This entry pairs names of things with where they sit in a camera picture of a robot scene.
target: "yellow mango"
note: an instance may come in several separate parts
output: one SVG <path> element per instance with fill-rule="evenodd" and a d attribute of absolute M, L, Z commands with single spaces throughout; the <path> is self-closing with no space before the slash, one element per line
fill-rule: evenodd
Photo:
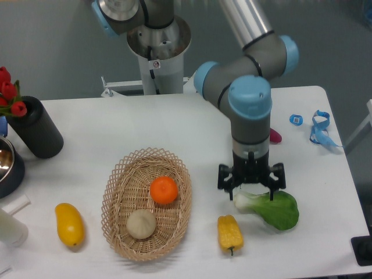
<path fill-rule="evenodd" d="M 55 213 L 59 239 L 70 247 L 81 244 L 85 238 L 85 229 L 79 211 L 69 203 L 60 203 Z"/>

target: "green vegetable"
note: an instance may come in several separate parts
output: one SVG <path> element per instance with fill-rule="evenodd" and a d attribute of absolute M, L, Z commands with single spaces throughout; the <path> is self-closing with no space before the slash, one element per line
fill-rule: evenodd
<path fill-rule="evenodd" d="M 265 222 L 284 231 L 293 228 L 299 217 L 296 199 L 284 191 L 274 193 L 274 200 L 270 200 L 270 193 L 254 195 L 239 192 L 234 197 L 235 206 L 239 210 L 252 209 Z"/>

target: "white bottle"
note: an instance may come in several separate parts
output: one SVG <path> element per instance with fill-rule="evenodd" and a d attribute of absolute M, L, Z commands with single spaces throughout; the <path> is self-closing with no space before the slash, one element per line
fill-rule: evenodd
<path fill-rule="evenodd" d="M 0 208 L 0 242 L 20 246 L 28 237 L 28 228 Z"/>

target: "black vase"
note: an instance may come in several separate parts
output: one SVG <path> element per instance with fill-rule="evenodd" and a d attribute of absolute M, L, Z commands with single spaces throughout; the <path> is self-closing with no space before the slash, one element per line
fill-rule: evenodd
<path fill-rule="evenodd" d="M 6 119 L 30 151 L 38 158 L 57 155 L 63 147 L 63 138 L 42 103 L 35 97 L 23 96 L 27 114 Z"/>

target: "table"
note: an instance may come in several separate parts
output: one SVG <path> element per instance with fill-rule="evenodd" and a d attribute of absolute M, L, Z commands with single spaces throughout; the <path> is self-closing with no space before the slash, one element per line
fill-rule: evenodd
<path fill-rule="evenodd" d="M 350 239 L 368 229 L 341 148 L 309 141 L 313 113 L 329 112 L 329 135 L 341 144 L 320 87 L 273 89 L 271 126 L 283 137 L 270 146 L 270 164 L 283 162 L 287 189 L 297 202 L 299 223 L 278 232 L 254 214 L 240 214 L 228 194 L 217 190 L 220 163 L 232 165 L 230 122 L 197 94 L 43 101 L 65 145 L 54 158 L 35 158 L 10 129 L 26 163 L 20 188 L 2 205 L 26 194 L 31 205 L 15 214 L 29 237 L 19 248 L 0 244 L 0 259 L 12 278 L 302 278 L 372 271 L 357 265 Z M 304 123 L 294 126 L 292 114 Z M 191 175 L 189 226 L 172 253 L 147 263 L 116 255 L 102 235 L 101 206 L 115 164 L 137 149 L 157 147 L 175 153 Z M 247 191 L 266 192 L 261 185 Z M 87 241 L 72 252 L 56 233 L 54 207 L 68 202 L 82 214 Z M 233 214 L 245 238 L 234 257 L 217 243 L 217 218 Z"/>

